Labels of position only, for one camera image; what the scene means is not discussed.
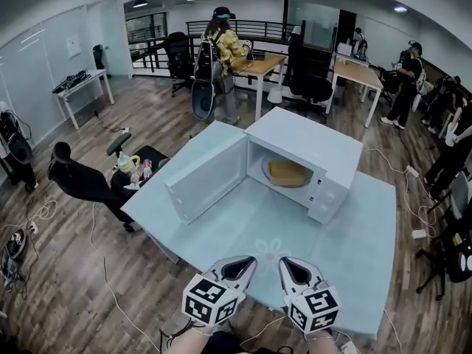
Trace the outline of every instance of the open microwave door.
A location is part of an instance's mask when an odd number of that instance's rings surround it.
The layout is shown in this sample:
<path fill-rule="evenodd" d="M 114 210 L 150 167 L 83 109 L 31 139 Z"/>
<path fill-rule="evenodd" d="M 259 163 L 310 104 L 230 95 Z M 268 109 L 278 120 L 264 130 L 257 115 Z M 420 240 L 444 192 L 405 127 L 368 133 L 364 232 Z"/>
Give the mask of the open microwave door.
<path fill-rule="evenodd" d="M 165 182 L 182 222 L 191 223 L 246 177 L 247 146 L 244 133 L 233 136 Z"/>

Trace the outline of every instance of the light blue table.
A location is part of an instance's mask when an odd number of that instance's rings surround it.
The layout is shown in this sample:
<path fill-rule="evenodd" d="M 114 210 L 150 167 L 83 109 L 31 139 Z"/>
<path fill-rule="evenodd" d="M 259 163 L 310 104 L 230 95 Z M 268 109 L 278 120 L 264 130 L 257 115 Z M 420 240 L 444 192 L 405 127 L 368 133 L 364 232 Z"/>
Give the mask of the light blue table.
<path fill-rule="evenodd" d="M 323 226 L 309 218 L 303 206 L 248 177 L 186 226 L 164 182 L 238 133 L 239 128 L 212 123 L 122 209 L 200 271 L 222 258 L 254 255 L 258 265 L 247 294 L 270 308 L 283 306 L 280 257 L 293 256 L 317 265 L 343 304 L 335 327 L 376 339 L 392 276 L 395 188 L 357 172 L 346 200 Z"/>

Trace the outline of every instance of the cap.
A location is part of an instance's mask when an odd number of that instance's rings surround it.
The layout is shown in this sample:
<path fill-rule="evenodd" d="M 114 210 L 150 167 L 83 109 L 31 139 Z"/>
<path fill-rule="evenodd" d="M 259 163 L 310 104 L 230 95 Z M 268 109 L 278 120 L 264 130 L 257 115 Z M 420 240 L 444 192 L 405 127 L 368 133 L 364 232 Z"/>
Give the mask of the cap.
<path fill-rule="evenodd" d="M 229 12 L 229 9 L 226 7 L 218 7 L 213 10 L 213 18 L 236 18 L 234 13 Z"/>
<path fill-rule="evenodd" d="M 418 43 L 418 42 L 413 42 L 411 44 L 412 47 L 414 47 L 416 50 L 418 50 L 418 52 L 420 53 L 420 55 L 422 55 L 423 53 L 423 47 Z"/>

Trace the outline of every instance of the chair armrest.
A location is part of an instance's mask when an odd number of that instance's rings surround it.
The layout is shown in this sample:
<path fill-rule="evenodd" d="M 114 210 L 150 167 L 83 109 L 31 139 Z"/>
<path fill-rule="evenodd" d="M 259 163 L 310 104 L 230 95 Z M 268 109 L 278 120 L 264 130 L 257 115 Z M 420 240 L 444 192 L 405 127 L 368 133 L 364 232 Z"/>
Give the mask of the chair armrest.
<path fill-rule="evenodd" d="M 130 133 L 124 133 L 120 136 L 118 136 L 113 143 L 110 144 L 110 146 L 106 149 L 106 154 L 111 156 L 112 153 L 115 153 L 117 157 L 119 156 L 119 153 L 121 152 L 121 146 L 131 138 Z"/>

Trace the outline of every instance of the ceiling light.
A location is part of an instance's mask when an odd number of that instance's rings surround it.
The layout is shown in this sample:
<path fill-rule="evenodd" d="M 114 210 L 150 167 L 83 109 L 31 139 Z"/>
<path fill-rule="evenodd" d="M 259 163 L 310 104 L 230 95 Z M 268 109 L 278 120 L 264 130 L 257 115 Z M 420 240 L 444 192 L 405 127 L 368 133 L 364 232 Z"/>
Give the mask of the ceiling light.
<path fill-rule="evenodd" d="M 133 8 L 144 7 L 145 5 L 148 5 L 148 3 L 145 0 L 136 0 L 134 2 Z"/>
<path fill-rule="evenodd" d="M 394 8 L 394 11 L 399 12 L 399 13 L 403 13 L 403 12 L 406 12 L 407 9 L 405 7 L 402 7 L 402 6 L 398 6 L 398 7 Z"/>

